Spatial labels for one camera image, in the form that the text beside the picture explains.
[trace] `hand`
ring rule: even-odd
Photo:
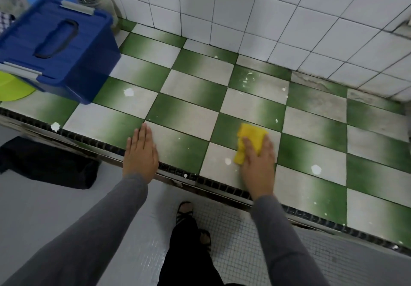
[[[126,153],[123,160],[123,177],[139,173],[146,183],[154,178],[158,169],[158,153],[153,143],[152,132],[145,123],[140,131],[134,130],[133,138],[127,139]]]
[[[264,136],[260,156],[257,156],[251,141],[243,138],[245,160],[241,176],[253,200],[274,191],[274,146],[267,135]]]

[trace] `blue storage box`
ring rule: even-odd
[[[0,35],[0,71],[89,104],[120,59],[112,22],[102,10],[38,0]]]

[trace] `black mosaic tile edge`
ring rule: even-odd
[[[6,117],[9,117],[9,118],[12,118],[14,120],[26,123],[28,125],[32,125],[32,126],[41,128],[43,130],[47,130],[47,131],[55,133],[51,129],[51,125],[49,125],[47,123],[44,123],[42,121],[39,121],[39,120],[31,118],[31,117],[24,116],[22,114],[15,113],[13,111],[10,111],[8,109],[4,109],[2,107],[0,107],[0,115],[3,115],[3,116],[6,116]],[[63,137],[66,137],[66,138],[81,142],[81,143],[85,143],[85,144],[93,146],[93,147],[103,149],[105,151],[109,151],[111,153],[115,153],[115,154],[120,155],[120,156],[124,156],[124,153],[125,153],[125,150],[122,149],[122,148],[119,148],[119,147],[116,147],[116,146],[113,146],[113,145],[110,145],[110,144],[107,144],[107,143],[104,143],[104,142],[101,142],[101,141],[97,141],[97,140],[94,140],[94,139],[91,139],[91,138],[85,137],[83,135],[79,135],[77,133],[73,133],[73,132],[70,132],[70,131],[67,131],[67,130],[64,130],[64,129],[59,129],[57,131],[57,134],[59,134]],[[214,180],[210,180],[210,179],[201,177],[198,174],[190,173],[190,172],[184,171],[184,170],[179,169],[179,168],[175,168],[173,166],[170,166],[170,165],[167,165],[167,164],[164,164],[164,163],[159,163],[159,169],[163,170],[163,171],[166,171],[168,173],[178,175],[178,176],[183,177],[185,179],[195,181],[198,184],[205,185],[205,186],[211,187],[211,188],[216,189],[216,190],[221,190],[223,192],[233,194],[233,195],[239,196],[241,198],[245,198],[247,200],[251,200],[251,196],[247,191],[237,189],[237,188],[234,188],[232,186],[228,186],[226,184],[223,184],[223,183],[220,183],[220,182],[217,182],[217,181],[214,181]],[[305,211],[298,210],[298,209],[290,207],[290,206],[286,206],[286,205],[283,205],[283,204],[281,206],[287,214],[290,214],[292,216],[296,216],[296,217],[302,218],[304,220],[311,221],[311,222],[314,222],[314,223],[322,225],[322,226],[326,226],[330,229],[333,229],[333,230],[339,231],[341,233],[351,235],[353,237],[357,237],[361,240],[365,240],[367,242],[370,242],[370,243],[373,243],[373,244],[376,244],[376,245],[379,245],[379,246],[382,246],[382,247],[385,247],[385,248],[389,248],[389,249],[394,250],[398,253],[401,253],[401,254],[404,254],[406,256],[411,257],[411,249],[409,249],[407,247],[398,246],[397,244],[395,244],[393,242],[390,242],[388,240],[383,240],[382,238],[379,238],[379,237],[376,237],[376,236],[373,236],[373,235],[370,235],[370,234],[355,230],[353,228],[350,228],[348,226],[344,226],[342,224],[332,222],[330,220],[321,218],[319,216],[314,216],[313,214],[310,214],[310,213],[305,212]]]

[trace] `black bag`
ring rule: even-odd
[[[21,137],[0,147],[0,174],[10,169],[32,180],[73,189],[89,189],[99,165],[97,160]]]

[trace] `yellow-green plastic object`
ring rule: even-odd
[[[16,76],[0,72],[0,101],[15,101],[32,94],[35,90],[36,88]]]

